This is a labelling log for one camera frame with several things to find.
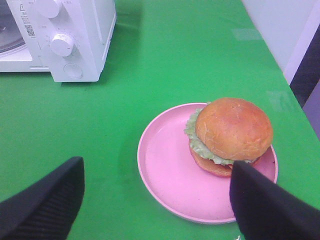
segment microwave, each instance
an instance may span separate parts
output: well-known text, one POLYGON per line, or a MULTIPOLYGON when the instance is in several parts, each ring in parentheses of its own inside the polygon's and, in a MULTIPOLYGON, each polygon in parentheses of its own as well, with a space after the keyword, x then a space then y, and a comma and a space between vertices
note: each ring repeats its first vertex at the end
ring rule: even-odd
POLYGON ((0 72, 97 82, 116 19, 114 0, 0 0, 0 72))

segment microwave window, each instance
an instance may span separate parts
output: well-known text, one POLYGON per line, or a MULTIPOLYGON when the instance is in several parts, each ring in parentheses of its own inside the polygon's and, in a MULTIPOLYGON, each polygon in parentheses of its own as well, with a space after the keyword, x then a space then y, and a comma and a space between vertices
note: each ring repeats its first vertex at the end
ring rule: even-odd
POLYGON ((24 45, 24 39, 6 0, 0 0, 0 54, 24 45))

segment white wall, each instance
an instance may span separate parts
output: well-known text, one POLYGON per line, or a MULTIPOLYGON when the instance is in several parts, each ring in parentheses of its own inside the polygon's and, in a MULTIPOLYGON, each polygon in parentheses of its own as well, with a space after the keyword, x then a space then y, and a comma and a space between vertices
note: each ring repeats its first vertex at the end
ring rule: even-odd
POLYGON ((320 23, 320 0, 242 0, 288 84, 320 23))

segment pink plate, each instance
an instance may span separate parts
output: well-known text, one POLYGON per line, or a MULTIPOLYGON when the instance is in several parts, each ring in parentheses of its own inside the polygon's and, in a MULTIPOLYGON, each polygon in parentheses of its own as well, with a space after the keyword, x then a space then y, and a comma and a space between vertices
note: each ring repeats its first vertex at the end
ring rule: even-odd
MULTIPOLYGON (((173 214, 202 224, 234 222, 230 178, 214 176, 195 163, 184 133, 189 116, 205 103, 172 107, 144 130, 137 151, 141 178, 152 196, 173 214)), ((274 183, 278 161, 271 146, 254 166, 274 183)))

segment plate rim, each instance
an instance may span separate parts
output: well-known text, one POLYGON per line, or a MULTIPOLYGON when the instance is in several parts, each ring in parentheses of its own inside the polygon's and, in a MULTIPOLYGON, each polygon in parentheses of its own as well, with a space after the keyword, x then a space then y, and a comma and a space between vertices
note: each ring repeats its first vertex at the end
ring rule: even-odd
MULTIPOLYGON (((168 108, 167 110, 164 110, 163 112, 159 113, 156 117, 154 117, 149 124, 145 127, 139 143, 138 143, 138 149, 137 149, 137 165, 138 165, 138 170, 139 170, 139 174, 140 177, 143 181, 144 186, 147 188, 147 190, 149 191, 149 193, 153 196, 153 198, 155 198, 155 200, 161 204, 163 207, 165 207, 167 210, 169 210, 171 213, 173 213, 174 215, 181 217, 183 219, 195 222, 195 223, 200 223, 200 224, 208 224, 208 225, 218 225, 218 224, 227 224, 227 223, 232 223, 236 221, 236 217, 230 217, 230 218, 224 218, 224 219, 203 219, 203 218, 198 218, 198 217, 193 217, 193 216, 189 216, 187 214, 184 214, 180 211, 175 210, 173 207, 169 206, 168 204, 164 203, 155 193, 154 191, 151 189, 151 187, 148 185, 145 176, 142 172, 141 169, 141 163, 140 163, 140 153, 141 153, 141 145, 143 143, 144 137, 146 135, 146 133, 148 132, 149 128, 152 126, 152 124, 161 116, 167 114, 168 112, 177 109, 177 108, 183 108, 186 106, 191 106, 191 105, 201 105, 201 106, 205 106, 207 105, 205 102, 190 102, 190 103, 184 103, 184 104, 180 104, 180 105, 176 105, 173 107, 168 108)), ((272 154, 273 156, 275 156, 275 164, 274 164, 274 179, 273 179, 273 183, 276 183, 278 180, 278 174, 279 174, 279 166, 278 166, 278 158, 275 152, 275 149, 273 147, 273 145, 270 145, 271 150, 272 150, 272 154)))

